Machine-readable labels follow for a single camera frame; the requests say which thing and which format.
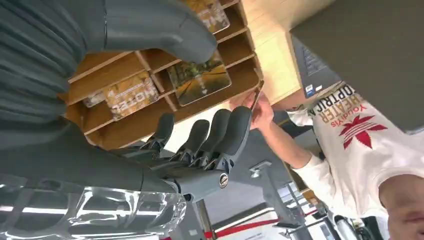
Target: human arm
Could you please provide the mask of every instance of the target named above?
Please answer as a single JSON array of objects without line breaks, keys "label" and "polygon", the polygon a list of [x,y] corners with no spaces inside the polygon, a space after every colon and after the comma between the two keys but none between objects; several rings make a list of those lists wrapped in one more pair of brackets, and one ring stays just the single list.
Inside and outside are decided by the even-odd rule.
[{"label": "human arm", "polygon": [[311,160],[311,152],[299,146],[287,132],[273,121],[258,129],[272,151],[294,169],[304,167]]},{"label": "human arm", "polygon": [[[243,102],[230,102],[232,108],[243,104],[250,107],[250,95]],[[333,206],[336,193],[329,163],[321,161],[308,150],[299,146],[280,126],[273,122],[274,112],[265,95],[261,95],[252,114],[251,129],[258,129],[272,151],[284,162],[292,166],[315,195],[329,207]]]},{"label": "human arm", "polygon": [[[242,104],[250,107],[254,101],[255,94],[250,94],[242,102],[230,102],[231,108]],[[293,138],[281,127],[273,122],[274,112],[268,98],[261,93],[252,113],[250,129],[258,129],[272,151],[293,168],[299,169],[305,166],[312,154],[299,146]]]}]

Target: book cover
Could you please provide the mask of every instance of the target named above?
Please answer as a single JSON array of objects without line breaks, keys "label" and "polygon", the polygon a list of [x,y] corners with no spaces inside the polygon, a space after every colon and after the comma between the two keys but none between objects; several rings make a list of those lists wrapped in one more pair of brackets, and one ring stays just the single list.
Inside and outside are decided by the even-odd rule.
[{"label": "book cover", "polygon": [[104,92],[115,121],[159,99],[159,93],[147,72],[139,73],[107,88]]},{"label": "book cover", "polygon": [[217,51],[203,64],[179,62],[167,71],[181,106],[231,86],[230,76]]},{"label": "book cover", "polygon": [[197,13],[200,20],[211,33],[217,33],[230,26],[219,0],[182,0],[191,10]]}]

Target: gray robotic arm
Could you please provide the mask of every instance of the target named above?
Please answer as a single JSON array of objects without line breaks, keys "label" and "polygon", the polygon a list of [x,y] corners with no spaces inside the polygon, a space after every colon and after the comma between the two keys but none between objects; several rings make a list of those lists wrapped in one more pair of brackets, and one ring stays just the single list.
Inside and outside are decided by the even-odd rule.
[{"label": "gray robotic arm", "polygon": [[224,188],[246,143],[248,108],[218,111],[206,141],[209,123],[197,122],[175,156],[160,158],[172,114],[144,146],[105,151],[61,117],[57,98],[88,52],[159,48],[200,63],[216,46],[177,0],[0,0],[0,239],[164,233],[186,201]]}]

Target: human hand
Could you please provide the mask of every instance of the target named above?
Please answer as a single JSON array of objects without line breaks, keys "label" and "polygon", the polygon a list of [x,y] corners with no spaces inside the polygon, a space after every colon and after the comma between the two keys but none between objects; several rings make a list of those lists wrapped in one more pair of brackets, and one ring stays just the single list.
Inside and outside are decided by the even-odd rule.
[{"label": "human hand", "polygon": [[[250,108],[255,100],[255,92],[252,92],[248,97],[243,100],[240,104],[240,101],[230,101],[231,110],[235,109],[238,106],[245,106]],[[261,132],[269,128],[273,122],[274,111],[271,107],[271,103],[268,100],[267,96],[263,92],[259,94],[257,103],[253,109],[252,120],[250,124],[250,129],[258,129]]]}]

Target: wooden cubby shelf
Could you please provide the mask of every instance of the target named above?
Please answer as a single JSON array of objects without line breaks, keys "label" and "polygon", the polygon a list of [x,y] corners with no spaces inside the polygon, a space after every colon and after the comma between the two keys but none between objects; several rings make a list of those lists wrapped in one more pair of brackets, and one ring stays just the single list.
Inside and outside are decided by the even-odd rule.
[{"label": "wooden cubby shelf", "polygon": [[[152,134],[163,113],[174,112],[179,122],[255,88],[262,74],[243,5],[240,0],[220,2],[230,26],[214,36],[231,86],[180,106],[167,71],[180,59],[159,49],[88,54],[69,79],[69,93],[59,96],[68,105],[65,117],[78,125],[90,143],[110,150]],[[118,121],[114,121],[105,101],[90,108],[83,104],[86,97],[144,71],[159,91],[156,102]]]}]

